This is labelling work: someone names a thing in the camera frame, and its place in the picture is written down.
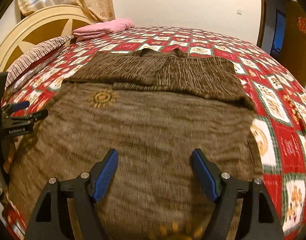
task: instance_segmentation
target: metal bolt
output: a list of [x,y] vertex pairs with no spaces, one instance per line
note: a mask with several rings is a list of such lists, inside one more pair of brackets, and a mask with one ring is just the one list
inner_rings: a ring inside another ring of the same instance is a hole
[[257,185],[260,185],[262,183],[262,180],[260,178],[255,178],[254,179],[254,182],[257,184]]
[[227,172],[223,172],[223,173],[221,174],[221,176],[222,176],[223,179],[229,179],[229,178],[231,177],[231,175],[228,174]]
[[57,181],[56,178],[51,178],[51,179],[49,179],[49,183],[50,183],[50,184],[54,184],[54,183],[56,183],[56,181]]
[[81,174],[81,178],[82,178],[82,179],[87,179],[89,176],[90,176],[90,174],[89,174],[88,172],[83,172],[83,173]]

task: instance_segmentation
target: headboard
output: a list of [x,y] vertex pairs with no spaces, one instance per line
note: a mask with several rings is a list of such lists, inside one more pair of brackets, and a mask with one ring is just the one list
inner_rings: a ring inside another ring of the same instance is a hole
[[0,72],[36,44],[93,23],[95,20],[76,5],[53,5],[36,11],[20,21],[0,45]]

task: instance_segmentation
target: red patterned bedspread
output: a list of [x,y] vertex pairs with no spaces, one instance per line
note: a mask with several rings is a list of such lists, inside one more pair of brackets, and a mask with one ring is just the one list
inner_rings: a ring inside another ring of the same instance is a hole
[[97,51],[129,53],[174,48],[196,57],[219,56],[234,63],[237,77],[254,101],[252,125],[263,164],[263,179],[281,219],[286,239],[306,222],[306,93],[294,77],[260,48],[226,35],[174,27],[143,27],[67,47],[34,76],[12,101],[29,100],[38,111]]

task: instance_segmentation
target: yellow sun design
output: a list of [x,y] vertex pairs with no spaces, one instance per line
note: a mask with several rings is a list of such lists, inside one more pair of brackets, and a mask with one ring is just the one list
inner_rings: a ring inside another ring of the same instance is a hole
[[94,108],[105,107],[106,105],[112,106],[118,98],[117,92],[111,89],[101,89],[94,96],[89,99],[89,102]]
[[194,240],[200,239],[203,235],[204,229],[202,227],[192,230],[191,224],[187,223],[183,230],[179,230],[179,225],[176,222],[172,223],[172,230],[167,231],[165,226],[160,226],[159,234],[149,234],[150,240]]

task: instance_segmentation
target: wooden door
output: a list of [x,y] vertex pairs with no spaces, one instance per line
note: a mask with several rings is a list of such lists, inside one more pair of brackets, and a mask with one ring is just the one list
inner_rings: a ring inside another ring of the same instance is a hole
[[279,62],[306,85],[306,13],[298,2],[286,5],[285,34]]

